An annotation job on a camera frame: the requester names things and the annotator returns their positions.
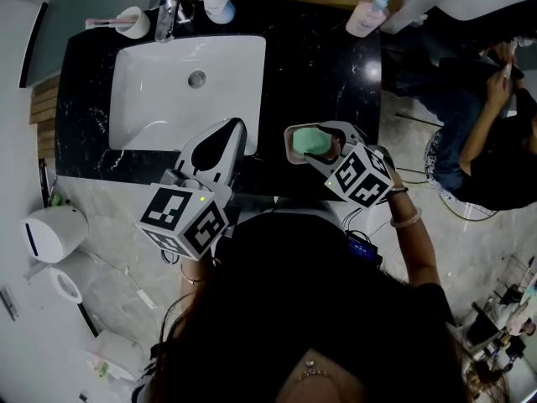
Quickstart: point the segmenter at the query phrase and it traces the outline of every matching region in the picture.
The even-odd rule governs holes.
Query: black marble countertop
[[[323,177],[285,157],[289,125],[332,119],[356,124],[376,144],[380,114],[380,37],[351,36],[351,13],[321,5],[269,0],[235,2],[237,15],[217,25],[197,5],[194,22],[176,38],[211,34],[261,34],[267,40],[258,151],[242,163],[234,191],[270,196],[332,198]],[[95,29],[70,39],[60,79],[56,113],[59,175],[149,184],[173,167],[179,152],[114,150],[108,115],[117,52],[140,40],[113,29]]]

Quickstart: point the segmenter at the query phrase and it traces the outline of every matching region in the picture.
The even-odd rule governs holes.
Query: cup
[[[136,23],[128,27],[116,27],[116,31],[123,36],[127,36],[130,39],[143,38],[151,28],[151,22],[148,16],[138,6],[132,6],[121,12],[116,19],[132,19],[136,20]]]

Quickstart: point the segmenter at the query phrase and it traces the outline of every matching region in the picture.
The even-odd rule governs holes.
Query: seated person
[[[507,44],[496,51],[506,64],[516,62]],[[464,80],[457,85],[442,78],[430,63],[426,70],[420,68],[425,76],[410,68],[394,72],[389,63],[387,76],[393,77],[389,81],[394,92],[418,99],[444,123],[435,164],[436,179],[444,189],[462,202],[494,211],[537,202],[537,103],[523,81],[514,82],[517,115],[498,118],[510,96],[505,69],[488,80],[485,98],[461,87]]]

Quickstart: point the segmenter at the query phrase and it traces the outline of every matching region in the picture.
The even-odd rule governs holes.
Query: long black hair
[[[333,224],[306,219],[237,228],[233,255],[167,338],[163,325],[151,401],[274,402],[313,348],[357,376],[368,401],[467,402],[441,314],[419,289],[351,258]]]

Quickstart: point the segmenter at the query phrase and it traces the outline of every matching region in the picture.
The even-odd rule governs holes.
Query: jeans
[[[435,164],[435,176],[449,192],[460,188],[466,174],[459,157],[468,135],[479,119],[483,103],[477,96],[443,80],[400,72],[395,77],[399,95],[419,100],[444,123]]]

